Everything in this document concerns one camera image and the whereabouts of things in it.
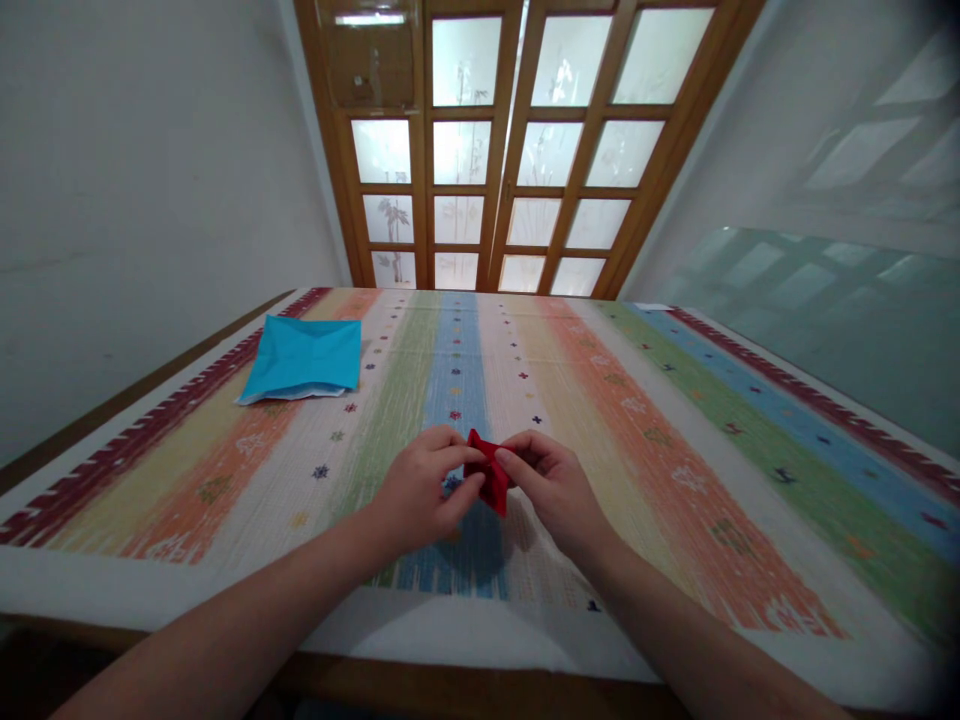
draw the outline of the glass door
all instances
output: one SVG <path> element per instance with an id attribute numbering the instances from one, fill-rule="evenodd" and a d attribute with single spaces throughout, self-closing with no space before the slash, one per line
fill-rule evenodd
<path id="1" fill-rule="evenodd" d="M 696 92 L 691 68 L 722 31 L 715 14 L 531 0 L 487 290 L 611 295 L 617 263 L 639 251 L 639 214 L 663 180 L 654 168 L 671 161 L 668 128 Z"/>
<path id="2" fill-rule="evenodd" d="M 613 298 L 763 0 L 294 5 L 354 284 Z"/>
<path id="3" fill-rule="evenodd" d="M 486 279 L 521 8 L 510 0 L 425 3 L 426 254 L 437 290 L 477 290 Z"/>

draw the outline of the red origami paper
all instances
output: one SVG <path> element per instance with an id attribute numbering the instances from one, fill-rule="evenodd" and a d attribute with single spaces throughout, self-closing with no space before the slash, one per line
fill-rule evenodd
<path id="1" fill-rule="evenodd" d="M 492 507 L 497 515 L 506 517 L 507 489 L 510 487 L 510 478 L 500 467 L 500 463 L 493 458 L 493 454 L 500 446 L 481 440 L 476 430 L 470 430 L 467 445 L 486 455 L 490 464 L 467 463 L 463 466 L 463 476 L 467 478 L 473 473 L 482 472 L 486 479 L 483 481 L 483 487 L 480 488 L 480 499 Z"/>

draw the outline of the blue paper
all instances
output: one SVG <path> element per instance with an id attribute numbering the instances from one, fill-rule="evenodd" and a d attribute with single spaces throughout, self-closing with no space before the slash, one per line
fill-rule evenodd
<path id="1" fill-rule="evenodd" d="M 359 381 L 358 321 L 306 322 L 268 315 L 257 359 L 237 403 L 340 395 L 344 389 L 356 390 Z"/>

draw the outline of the finger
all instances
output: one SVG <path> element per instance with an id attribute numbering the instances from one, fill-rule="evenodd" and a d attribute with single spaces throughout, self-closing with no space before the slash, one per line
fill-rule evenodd
<path id="1" fill-rule="evenodd" d="M 464 480 L 460 487 L 450 494 L 450 497 L 443 501 L 443 504 L 437 510 L 441 523 L 453 528 L 460 522 L 473 503 L 477 501 L 483 480 L 483 473 L 474 473 Z"/>
<path id="2" fill-rule="evenodd" d="M 563 455 L 572 451 L 565 445 L 561 445 L 548 435 L 544 435 L 536 430 L 524 430 L 512 437 L 507 438 L 500 443 L 506 448 L 513 450 L 517 455 L 532 453 L 539 457 L 547 455 Z"/>
<path id="3" fill-rule="evenodd" d="M 434 425 L 417 435 L 410 443 L 410 447 L 424 450 L 439 450 L 451 445 L 466 445 L 463 436 L 449 425 Z"/>
<path id="4" fill-rule="evenodd" d="M 487 456 L 476 448 L 466 445 L 451 445 L 430 453 L 430 462 L 436 465 L 438 473 L 448 473 L 464 463 L 486 463 Z"/>
<path id="5" fill-rule="evenodd" d="M 541 497 L 541 493 L 546 491 L 549 481 L 527 465 L 523 458 L 517 457 L 506 448 L 497 450 L 495 457 L 497 462 L 500 463 L 500 467 L 516 483 L 517 487 L 536 503 L 537 499 Z"/>

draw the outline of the tablecloth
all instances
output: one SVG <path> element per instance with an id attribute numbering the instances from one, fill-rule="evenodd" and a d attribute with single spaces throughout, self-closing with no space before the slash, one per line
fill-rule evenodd
<path id="1" fill-rule="evenodd" d="M 840 702 L 922 706 L 950 650 L 952 458 L 679 308 L 315 288 L 271 312 L 361 320 L 359 389 L 235 405 L 254 321 L 0 498 L 0 611 L 157 629 L 369 502 L 423 428 L 536 428 L 722 622 Z M 304 648 L 655 679 L 519 490 Z"/>

